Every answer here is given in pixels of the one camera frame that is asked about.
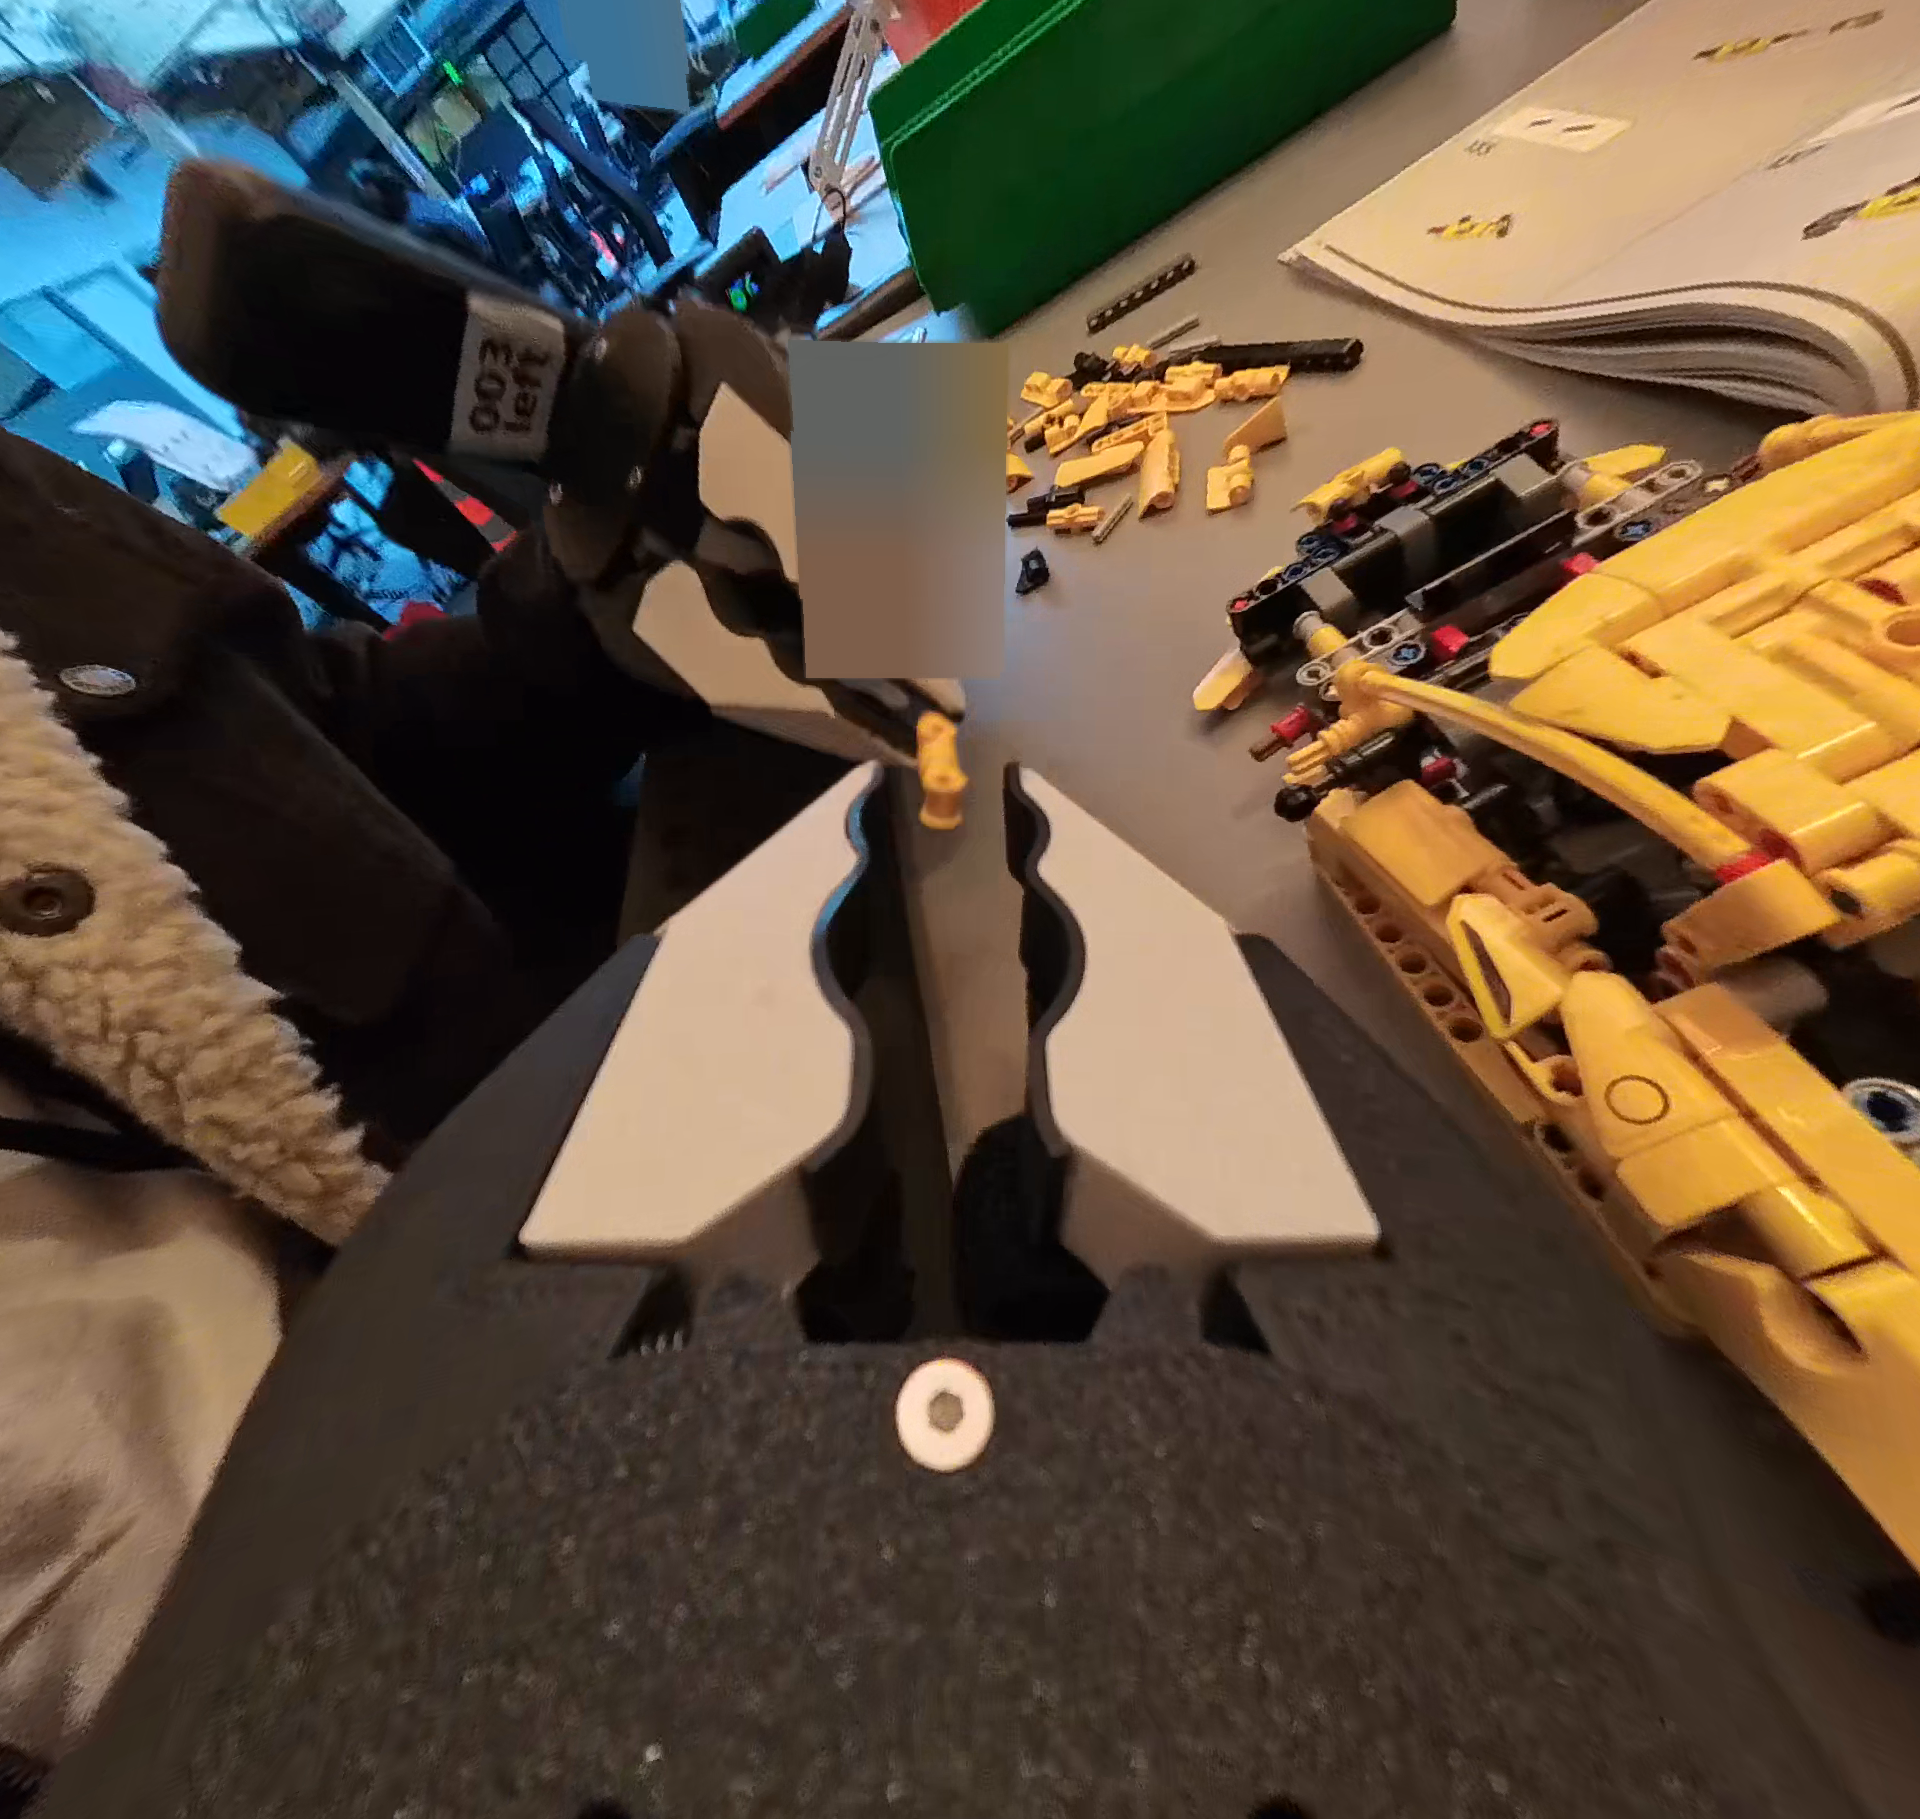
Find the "green plastic bin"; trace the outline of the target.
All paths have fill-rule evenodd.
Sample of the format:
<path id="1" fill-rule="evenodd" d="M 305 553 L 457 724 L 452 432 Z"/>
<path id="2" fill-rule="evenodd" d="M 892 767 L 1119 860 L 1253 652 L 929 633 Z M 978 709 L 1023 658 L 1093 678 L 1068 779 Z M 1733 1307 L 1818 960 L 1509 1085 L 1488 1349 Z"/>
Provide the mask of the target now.
<path id="1" fill-rule="evenodd" d="M 981 0 L 870 101 L 926 305 L 981 338 L 1452 29 L 1458 0 Z"/>

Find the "person's left forearm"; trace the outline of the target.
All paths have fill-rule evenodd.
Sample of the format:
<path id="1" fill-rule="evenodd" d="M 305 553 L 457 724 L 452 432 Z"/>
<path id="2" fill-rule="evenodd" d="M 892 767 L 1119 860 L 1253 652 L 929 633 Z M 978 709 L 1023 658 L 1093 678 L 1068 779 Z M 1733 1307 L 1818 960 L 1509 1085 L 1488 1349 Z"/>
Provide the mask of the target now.
<path id="1" fill-rule="evenodd" d="M 668 915 L 846 770 L 633 678 L 543 526 L 491 559 L 463 614 L 306 636 L 302 706 L 546 989 L 633 934 L 634 814 L 659 839 L 644 910 Z"/>

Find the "pile of yellow brick pieces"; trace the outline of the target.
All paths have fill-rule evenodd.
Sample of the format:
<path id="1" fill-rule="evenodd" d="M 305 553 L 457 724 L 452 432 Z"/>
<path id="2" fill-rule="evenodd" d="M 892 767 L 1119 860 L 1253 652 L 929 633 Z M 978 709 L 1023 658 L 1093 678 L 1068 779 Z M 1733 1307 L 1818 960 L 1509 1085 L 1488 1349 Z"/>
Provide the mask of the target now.
<path id="1" fill-rule="evenodd" d="M 1294 375 L 1169 368 L 1147 344 L 1086 354 L 1071 374 L 1032 369 L 1005 429 L 1005 526 L 1102 542 L 1124 514 L 1163 517 L 1184 490 L 1186 421 L 1245 408 L 1205 469 L 1208 517 L 1256 499 L 1262 453 L 1288 439 L 1284 390 Z"/>

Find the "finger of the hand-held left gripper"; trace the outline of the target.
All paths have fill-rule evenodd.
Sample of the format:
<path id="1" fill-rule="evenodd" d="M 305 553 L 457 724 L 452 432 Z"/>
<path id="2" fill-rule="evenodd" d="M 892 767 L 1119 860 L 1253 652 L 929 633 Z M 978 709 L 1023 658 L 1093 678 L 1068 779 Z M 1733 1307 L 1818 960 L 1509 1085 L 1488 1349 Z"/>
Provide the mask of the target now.
<path id="1" fill-rule="evenodd" d="M 692 563 L 665 563 L 637 597 L 633 633 L 722 721 L 853 767 L 913 767 L 917 724 L 959 724 L 969 700 L 953 679 L 807 679 L 756 633 L 715 611 Z"/>
<path id="2" fill-rule="evenodd" d="M 726 381 L 715 387 L 697 429 L 697 499 L 732 527 L 795 536 L 791 441 Z"/>

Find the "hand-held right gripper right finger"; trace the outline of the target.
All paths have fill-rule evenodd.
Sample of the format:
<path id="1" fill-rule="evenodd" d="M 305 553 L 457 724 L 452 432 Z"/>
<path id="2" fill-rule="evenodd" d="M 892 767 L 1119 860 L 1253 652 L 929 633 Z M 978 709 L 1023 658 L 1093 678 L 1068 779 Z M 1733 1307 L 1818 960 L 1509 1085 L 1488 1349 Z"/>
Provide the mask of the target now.
<path id="1" fill-rule="evenodd" d="M 1214 1289 L 1379 1255 L 1379 1216 L 1245 939 L 1029 764 L 1002 776 L 1019 896 L 1019 1113 L 959 1173 L 959 1289 Z"/>

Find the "black device with green display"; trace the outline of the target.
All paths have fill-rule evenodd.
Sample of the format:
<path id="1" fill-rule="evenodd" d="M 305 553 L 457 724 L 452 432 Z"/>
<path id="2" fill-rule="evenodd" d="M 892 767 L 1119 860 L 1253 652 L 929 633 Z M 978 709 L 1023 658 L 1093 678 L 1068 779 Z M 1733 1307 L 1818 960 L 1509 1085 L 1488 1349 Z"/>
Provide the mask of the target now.
<path id="1" fill-rule="evenodd" d="M 771 238 L 755 228 L 741 242 L 694 271 L 692 290 L 770 333 L 810 338 L 817 320 L 846 301 L 849 265 L 853 245 L 844 228 L 831 228 L 785 260 Z"/>

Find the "yellow brick car model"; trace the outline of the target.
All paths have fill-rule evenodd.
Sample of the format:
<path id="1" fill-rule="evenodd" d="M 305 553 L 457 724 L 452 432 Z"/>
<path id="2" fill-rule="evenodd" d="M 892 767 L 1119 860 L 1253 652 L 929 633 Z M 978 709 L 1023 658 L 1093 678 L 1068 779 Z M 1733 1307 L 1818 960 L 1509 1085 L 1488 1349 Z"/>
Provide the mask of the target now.
<path id="1" fill-rule="evenodd" d="M 1640 1303 L 1918 1565 L 1918 415 L 1388 447 L 1192 690 Z"/>

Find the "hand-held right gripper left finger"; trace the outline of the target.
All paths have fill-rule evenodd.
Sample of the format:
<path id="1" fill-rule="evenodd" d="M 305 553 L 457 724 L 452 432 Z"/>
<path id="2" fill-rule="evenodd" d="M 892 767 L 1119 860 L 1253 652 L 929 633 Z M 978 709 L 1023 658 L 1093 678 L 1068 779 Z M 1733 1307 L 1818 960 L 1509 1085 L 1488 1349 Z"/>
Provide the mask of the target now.
<path id="1" fill-rule="evenodd" d="M 889 1152 L 858 1010 L 873 885 L 853 767 L 659 922 L 516 1252 L 749 1279 L 829 1341 L 889 1337 Z"/>

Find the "dark grey holed beam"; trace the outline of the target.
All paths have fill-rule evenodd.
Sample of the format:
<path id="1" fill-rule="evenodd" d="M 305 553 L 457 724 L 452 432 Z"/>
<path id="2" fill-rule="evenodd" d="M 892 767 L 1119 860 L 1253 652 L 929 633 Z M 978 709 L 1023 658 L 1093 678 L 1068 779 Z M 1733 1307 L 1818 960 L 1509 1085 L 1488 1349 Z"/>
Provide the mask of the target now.
<path id="1" fill-rule="evenodd" d="M 1172 293 L 1174 287 L 1186 283 L 1192 274 L 1196 274 L 1192 254 L 1180 254 L 1156 265 L 1151 274 L 1138 278 L 1135 283 L 1124 287 L 1120 293 L 1092 307 L 1092 314 L 1086 317 L 1089 338 L 1105 333 L 1113 324 L 1138 314 L 1141 307 Z"/>

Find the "white document stand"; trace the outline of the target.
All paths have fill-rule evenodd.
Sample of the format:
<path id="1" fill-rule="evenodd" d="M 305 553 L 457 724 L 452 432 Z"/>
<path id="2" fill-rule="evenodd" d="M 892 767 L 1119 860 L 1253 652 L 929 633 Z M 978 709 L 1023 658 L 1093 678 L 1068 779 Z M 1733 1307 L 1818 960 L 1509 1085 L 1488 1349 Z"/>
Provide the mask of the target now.
<path id="1" fill-rule="evenodd" d="M 853 144 L 865 117 L 876 56 L 889 28 L 899 19 L 902 0 L 849 0 L 849 22 L 829 84 L 820 128 L 805 156 L 805 186 L 831 225 L 849 216 Z"/>

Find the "building instruction booklet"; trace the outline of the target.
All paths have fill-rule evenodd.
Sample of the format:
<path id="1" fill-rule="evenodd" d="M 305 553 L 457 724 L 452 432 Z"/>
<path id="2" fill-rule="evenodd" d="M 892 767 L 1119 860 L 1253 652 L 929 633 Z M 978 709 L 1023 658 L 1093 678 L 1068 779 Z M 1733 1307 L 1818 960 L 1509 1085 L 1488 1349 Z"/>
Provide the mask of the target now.
<path id="1" fill-rule="evenodd" d="M 1542 368 L 1918 408 L 1918 0 L 1649 0 L 1284 260 Z"/>

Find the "grey desk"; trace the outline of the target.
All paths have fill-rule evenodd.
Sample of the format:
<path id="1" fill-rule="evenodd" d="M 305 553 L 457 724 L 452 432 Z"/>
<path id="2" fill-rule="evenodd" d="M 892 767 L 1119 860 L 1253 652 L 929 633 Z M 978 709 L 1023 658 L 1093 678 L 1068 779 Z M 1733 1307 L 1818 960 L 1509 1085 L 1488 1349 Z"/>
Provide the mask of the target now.
<path id="1" fill-rule="evenodd" d="M 1524 363 L 1280 263 L 1311 225 L 1646 2 L 1458 0 L 1442 38 L 1019 323 L 1011 353 L 1029 363 L 1063 354 L 1092 301 L 1192 254 L 1196 281 L 1133 324 L 1160 330 L 1163 320 L 1198 314 L 1202 333 L 1300 327 L 1366 344 L 1354 375 L 1288 387 L 1283 486 L 1302 490 L 1315 463 L 1332 469 L 1394 441 L 1414 460 L 1460 453 L 1464 439 L 1542 415 L 1561 424 L 1573 457 L 1621 441 L 1661 441 L 1673 460 L 1707 466 L 1743 457 L 1777 412 Z M 1576 1173 L 1572 1156 L 1573 1100 L 1548 1107 L 1533 1127 L 1509 1121 L 1502 1100 L 1476 1088 L 1469 1061 L 1484 1060 L 1482 1048 L 1415 1016 L 1433 1004 L 1438 981 L 1415 989 L 1420 979 L 1387 963 L 1382 945 L 1315 881 L 1306 833 L 1274 814 L 1283 761 L 1259 767 L 1245 748 L 1294 696 L 1259 696 L 1227 721 L 1192 709 L 1189 685 L 1230 641 L 1227 594 L 1288 559 L 1300 514 L 1283 514 L 1280 486 L 1262 484 L 1253 511 L 1205 517 L 1202 447 L 1184 451 L 1180 511 L 1147 523 L 1130 514 L 1102 547 L 1045 541 L 1050 585 L 1008 597 L 1005 670 L 969 685 L 966 764 L 978 791 L 995 791 L 1005 761 L 1032 764 L 1236 927 L 1294 958 L 1488 1149 L 1518 1145 L 1533 1188 L 1552 1185 L 1599 1240 L 1600 1173 Z M 1903 1707 L 1918 1707 L 1918 1574 L 1840 1496 L 1837 1477 L 1789 1441 L 1786 1423 L 1736 1391 L 1730 1368 L 1689 1341 L 1667 1341 L 1664 1356 L 1684 1414 L 1697 1414 L 1698 1435 L 1682 1443 L 1713 1550 L 1767 1651 L 1797 1690 L 1834 1689 L 1842 1713 L 1886 1713 L 1903 1729 Z"/>

